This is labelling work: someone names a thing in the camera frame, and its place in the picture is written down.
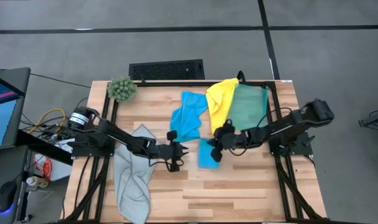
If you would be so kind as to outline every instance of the gray cloth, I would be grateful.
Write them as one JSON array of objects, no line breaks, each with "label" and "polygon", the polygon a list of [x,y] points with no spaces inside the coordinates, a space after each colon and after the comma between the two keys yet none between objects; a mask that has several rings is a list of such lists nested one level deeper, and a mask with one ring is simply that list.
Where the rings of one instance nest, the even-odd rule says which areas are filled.
[{"label": "gray cloth", "polygon": [[[143,125],[133,136],[154,138]],[[150,212],[150,195],[147,188],[154,166],[146,158],[134,156],[121,144],[114,153],[114,189],[119,213],[133,223],[145,223]]]}]

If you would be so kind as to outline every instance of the black grate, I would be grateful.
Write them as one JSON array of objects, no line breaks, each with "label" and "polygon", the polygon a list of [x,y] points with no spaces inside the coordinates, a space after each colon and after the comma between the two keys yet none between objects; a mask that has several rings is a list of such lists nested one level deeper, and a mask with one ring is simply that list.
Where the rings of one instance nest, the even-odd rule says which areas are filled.
[{"label": "black grate", "polygon": [[135,63],[129,65],[133,80],[204,80],[203,60]]}]

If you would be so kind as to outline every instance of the yellow cable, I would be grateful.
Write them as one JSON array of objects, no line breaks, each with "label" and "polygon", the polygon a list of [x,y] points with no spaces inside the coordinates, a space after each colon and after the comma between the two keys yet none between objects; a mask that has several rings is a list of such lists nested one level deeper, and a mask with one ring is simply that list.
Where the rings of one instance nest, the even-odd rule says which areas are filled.
[{"label": "yellow cable", "polygon": [[66,115],[65,115],[64,110],[62,110],[62,109],[60,109],[60,108],[54,108],[54,109],[52,109],[52,110],[48,110],[47,112],[45,112],[45,113],[41,116],[41,118],[39,119],[39,121],[37,122],[37,124],[36,124],[36,125],[35,125],[35,126],[29,131],[29,132],[27,132],[27,133],[32,134],[33,131],[35,131],[35,130],[39,127],[39,124],[42,122],[42,120],[45,118],[45,116],[47,116],[49,113],[54,112],[54,111],[61,111],[62,114],[63,114],[63,120],[62,120],[62,122],[60,123],[60,126],[59,126],[59,128],[57,129],[57,131],[56,131],[56,133],[58,133],[58,132],[61,130],[62,125],[63,125],[63,122],[65,122],[65,119],[66,119]]}]

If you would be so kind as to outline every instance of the yellow cloth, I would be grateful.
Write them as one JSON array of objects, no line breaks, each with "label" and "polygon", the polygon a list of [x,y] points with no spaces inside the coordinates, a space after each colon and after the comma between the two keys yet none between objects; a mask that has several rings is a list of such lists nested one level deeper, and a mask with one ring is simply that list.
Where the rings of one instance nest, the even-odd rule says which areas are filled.
[{"label": "yellow cloth", "polygon": [[237,78],[231,78],[207,89],[206,97],[210,111],[211,133],[214,134],[215,129],[222,127],[225,123],[231,109],[234,88],[238,83]]}]

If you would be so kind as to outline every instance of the green cloth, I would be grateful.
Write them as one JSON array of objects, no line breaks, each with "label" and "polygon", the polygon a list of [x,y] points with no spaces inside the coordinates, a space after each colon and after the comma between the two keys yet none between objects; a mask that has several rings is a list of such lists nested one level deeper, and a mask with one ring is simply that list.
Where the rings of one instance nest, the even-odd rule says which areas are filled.
[{"label": "green cloth", "polygon": [[[268,91],[261,87],[237,84],[228,118],[236,130],[256,127],[266,114]],[[259,127],[267,124],[264,119]]]}]

